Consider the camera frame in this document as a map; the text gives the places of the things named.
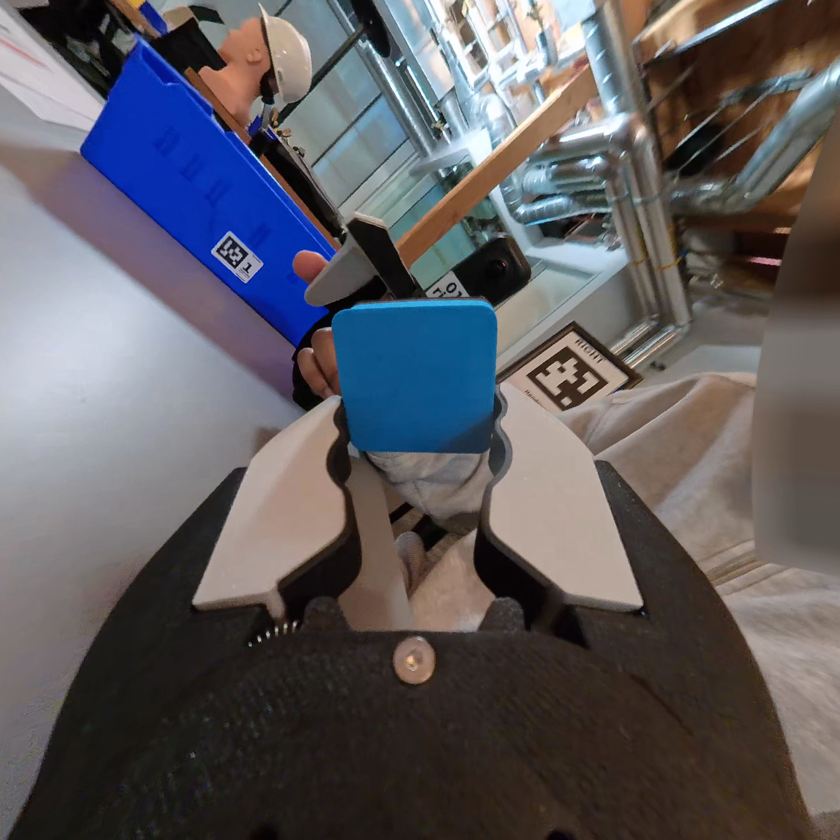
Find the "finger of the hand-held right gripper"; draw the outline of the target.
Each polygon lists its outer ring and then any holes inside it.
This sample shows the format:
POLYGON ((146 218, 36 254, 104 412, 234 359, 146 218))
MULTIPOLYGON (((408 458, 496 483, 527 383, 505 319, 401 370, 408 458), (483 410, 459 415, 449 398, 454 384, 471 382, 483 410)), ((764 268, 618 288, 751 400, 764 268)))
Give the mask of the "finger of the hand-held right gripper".
POLYGON ((394 300, 424 299, 420 287, 407 268, 385 223, 369 215, 355 213, 347 222, 349 235, 371 263, 374 274, 384 283, 394 300))
POLYGON ((346 238, 326 267, 308 284, 304 299, 310 306, 326 308, 352 296, 370 280, 370 260, 354 238, 346 238))

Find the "wooden post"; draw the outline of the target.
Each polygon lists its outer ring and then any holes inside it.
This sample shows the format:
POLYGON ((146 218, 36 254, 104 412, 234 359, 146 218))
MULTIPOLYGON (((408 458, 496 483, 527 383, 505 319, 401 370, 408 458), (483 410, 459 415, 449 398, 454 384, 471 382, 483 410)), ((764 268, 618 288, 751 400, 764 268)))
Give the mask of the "wooden post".
POLYGON ((544 141, 559 133, 595 94, 592 69, 583 66, 396 242, 403 263, 412 266, 544 141))

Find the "person's right hand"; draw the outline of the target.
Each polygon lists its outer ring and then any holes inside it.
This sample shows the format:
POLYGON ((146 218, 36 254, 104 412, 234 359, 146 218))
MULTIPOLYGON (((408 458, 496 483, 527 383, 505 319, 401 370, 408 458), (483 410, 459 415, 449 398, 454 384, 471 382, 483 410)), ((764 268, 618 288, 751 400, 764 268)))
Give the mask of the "person's right hand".
MULTIPOLYGON (((315 252, 302 250, 293 260, 293 269, 308 285, 318 277, 328 261, 315 252)), ((298 367, 304 382, 321 399, 341 395, 340 375, 333 331, 314 332, 310 345, 298 354, 298 367)))

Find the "mannequin head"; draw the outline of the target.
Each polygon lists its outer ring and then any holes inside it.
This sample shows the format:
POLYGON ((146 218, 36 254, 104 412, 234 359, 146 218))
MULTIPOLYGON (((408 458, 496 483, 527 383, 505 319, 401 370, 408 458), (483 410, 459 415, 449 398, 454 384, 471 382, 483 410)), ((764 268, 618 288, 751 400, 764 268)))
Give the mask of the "mannequin head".
POLYGON ((277 92, 262 17, 251 17, 231 31, 217 52, 224 67, 202 68, 199 77, 236 122, 246 127, 254 102, 265 90, 277 92))

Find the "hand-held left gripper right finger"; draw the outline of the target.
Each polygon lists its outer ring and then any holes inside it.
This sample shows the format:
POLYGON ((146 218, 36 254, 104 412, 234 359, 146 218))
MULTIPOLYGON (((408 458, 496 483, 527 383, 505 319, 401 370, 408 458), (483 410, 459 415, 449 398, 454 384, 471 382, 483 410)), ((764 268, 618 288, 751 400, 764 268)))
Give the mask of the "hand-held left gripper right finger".
POLYGON ((635 613, 642 594, 590 450, 515 387, 498 387, 474 565, 524 615, 635 613))

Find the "blue foam eraser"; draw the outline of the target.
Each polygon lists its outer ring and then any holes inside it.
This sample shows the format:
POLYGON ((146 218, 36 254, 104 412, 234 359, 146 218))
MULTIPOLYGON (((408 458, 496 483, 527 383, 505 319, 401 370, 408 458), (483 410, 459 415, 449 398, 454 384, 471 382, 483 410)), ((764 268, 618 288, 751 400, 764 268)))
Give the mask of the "blue foam eraser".
POLYGON ((369 454, 481 454, 497 315, 475 298, 361 303, 332 320, 350 441, 369 454))

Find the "white hard hat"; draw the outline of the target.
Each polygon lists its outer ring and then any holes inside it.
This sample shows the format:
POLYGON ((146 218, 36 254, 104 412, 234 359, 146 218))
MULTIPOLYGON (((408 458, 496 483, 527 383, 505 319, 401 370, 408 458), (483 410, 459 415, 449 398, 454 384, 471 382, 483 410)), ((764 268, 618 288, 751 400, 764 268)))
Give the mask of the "white hard hat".
POLYGON ((299 102, 312 84, 309 43, 288 21, 269 15, 262 5, 259 12, 269 58, 269 69, 260 81, 260 96, 265 104, 277 98, 284 104, 299 102))

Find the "blue plastic bin with tag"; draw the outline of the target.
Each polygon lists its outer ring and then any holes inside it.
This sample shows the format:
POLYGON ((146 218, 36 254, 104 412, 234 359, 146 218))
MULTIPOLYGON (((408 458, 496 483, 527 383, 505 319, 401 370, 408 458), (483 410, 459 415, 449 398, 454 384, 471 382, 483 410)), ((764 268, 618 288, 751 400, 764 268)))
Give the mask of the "blue plastic bin with tag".
POLYGON ((305 302, 292 261, 335 248, 145 42, 131 50, 80 153, 292 345, 328 313, 305 302))

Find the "person's grey hoodie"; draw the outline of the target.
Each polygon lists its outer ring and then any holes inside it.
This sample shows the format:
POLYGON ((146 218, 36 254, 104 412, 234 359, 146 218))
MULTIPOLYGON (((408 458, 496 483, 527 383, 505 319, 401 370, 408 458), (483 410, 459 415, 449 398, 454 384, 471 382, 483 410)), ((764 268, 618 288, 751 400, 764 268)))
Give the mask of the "person's grey hoodie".
POLYGON ((759 558, 755 385, 755 374, 693 374, 615 392, 560 420, 625 479, 726 603, 770 688, 815 832, 838 838, 838 574, 759 558))

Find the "silver ventilation ducts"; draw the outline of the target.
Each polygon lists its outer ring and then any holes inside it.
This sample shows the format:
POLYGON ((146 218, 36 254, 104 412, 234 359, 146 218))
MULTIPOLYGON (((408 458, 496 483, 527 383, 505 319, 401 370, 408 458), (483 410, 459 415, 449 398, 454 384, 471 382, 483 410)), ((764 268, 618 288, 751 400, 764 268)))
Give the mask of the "silver ventilation ducts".
POLYGON ((549 190, 543 200, 521 205, 522 224, 558 221, 560 210, 569 216, 585 211, 601 212, 591 193, 572 193, 571 170, 600 159, 599 174, 607 209, 627 257, 635 265, 637 293, 645 315, 642 321, 617 341, 611 352, 634 369, 656 359, 682 339, 692 321, 684 282, 679 273, 674 218, 703 219, 750 214, 787 181, 828 131, 838 110, 838 57, 806 79, 786 112, 777 116, 763 103, 781 92, 771 79, 759 80, 760 70, 770 70, 770 37, 781 36, 787 57, 793 35, 805 25, 816 26, 838 2, 754 2, 680 41, 674 47, 654 45, 650 38, 664 35, 671 24, 667 15, 645 30, 632 44, 625 31, 618 2, 573 2, 561 11, 580 23, 585 50, 605 118, 580 129, 549 138, 530 161, 553 174, 545 178, 549 190), (734 65, 750 73, 749 104, 728 127, 759 109, 770 117, 771 129, 760 125, 715 157, 715 166, 743 145, 752 154, 736 174, 704 181, 699 175, 684 176, 685 167, 664 168, 659 150, 660 135, 653 117, 655 105, 646 98, 641 67, 671 60, 693 49, 708 49, 709 58, 720 67, 734 65))

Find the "framed marker sign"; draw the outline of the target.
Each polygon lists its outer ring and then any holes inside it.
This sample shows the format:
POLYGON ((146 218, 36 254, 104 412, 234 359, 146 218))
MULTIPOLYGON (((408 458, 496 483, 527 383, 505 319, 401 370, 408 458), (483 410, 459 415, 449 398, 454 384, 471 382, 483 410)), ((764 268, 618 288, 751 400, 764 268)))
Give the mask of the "framed marker sign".
POLYGON ((643 376, 570 322, 497 374, 552 415, 633 389, 643 376))

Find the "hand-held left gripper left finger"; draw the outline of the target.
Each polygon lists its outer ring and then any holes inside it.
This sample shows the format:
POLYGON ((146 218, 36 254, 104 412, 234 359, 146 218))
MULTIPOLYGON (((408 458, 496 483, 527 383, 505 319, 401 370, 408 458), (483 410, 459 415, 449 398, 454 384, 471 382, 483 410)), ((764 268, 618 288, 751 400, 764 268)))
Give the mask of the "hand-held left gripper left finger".
POLYGON ((303 614, 310 601, 337 599, 350 588, 362 546, 348 488, 349 444, 335 395, 252 458, 193 596, 195 609, 303 614))

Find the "person's right forearm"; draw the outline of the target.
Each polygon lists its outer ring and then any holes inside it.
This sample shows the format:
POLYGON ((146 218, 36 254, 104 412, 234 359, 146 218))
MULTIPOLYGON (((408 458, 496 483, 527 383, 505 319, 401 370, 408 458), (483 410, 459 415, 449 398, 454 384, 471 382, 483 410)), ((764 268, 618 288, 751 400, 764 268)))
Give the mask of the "person's right forearm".
POLYGON ((454 539, 433 556, 417 535, 395 538, 408 602, 418 629, 473 632, 493 601, 474 566, 481 502, 491 479, 488 452, 433 455, 368 453, 366 458, 405 502, 454 539))

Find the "black pole lamp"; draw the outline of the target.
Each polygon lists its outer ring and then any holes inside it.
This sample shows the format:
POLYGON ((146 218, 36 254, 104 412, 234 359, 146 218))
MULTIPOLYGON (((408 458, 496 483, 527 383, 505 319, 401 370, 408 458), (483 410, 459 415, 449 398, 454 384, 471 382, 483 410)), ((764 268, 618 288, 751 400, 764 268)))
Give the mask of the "black pole lamp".
POLYGON ((384 20, 374 1, 350 1, 364 37, 384 59, 391 58, 392 43, 384 20))

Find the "white paper sheet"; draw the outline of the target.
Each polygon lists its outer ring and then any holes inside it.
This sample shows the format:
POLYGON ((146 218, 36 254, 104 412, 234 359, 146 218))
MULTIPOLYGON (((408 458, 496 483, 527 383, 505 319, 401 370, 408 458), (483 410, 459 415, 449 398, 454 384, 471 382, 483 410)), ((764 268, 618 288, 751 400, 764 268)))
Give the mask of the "white paper sheet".
POLYGON ((104 100, 21 18, 2 4, 1 84, 38 119, 88 132, 104 100))

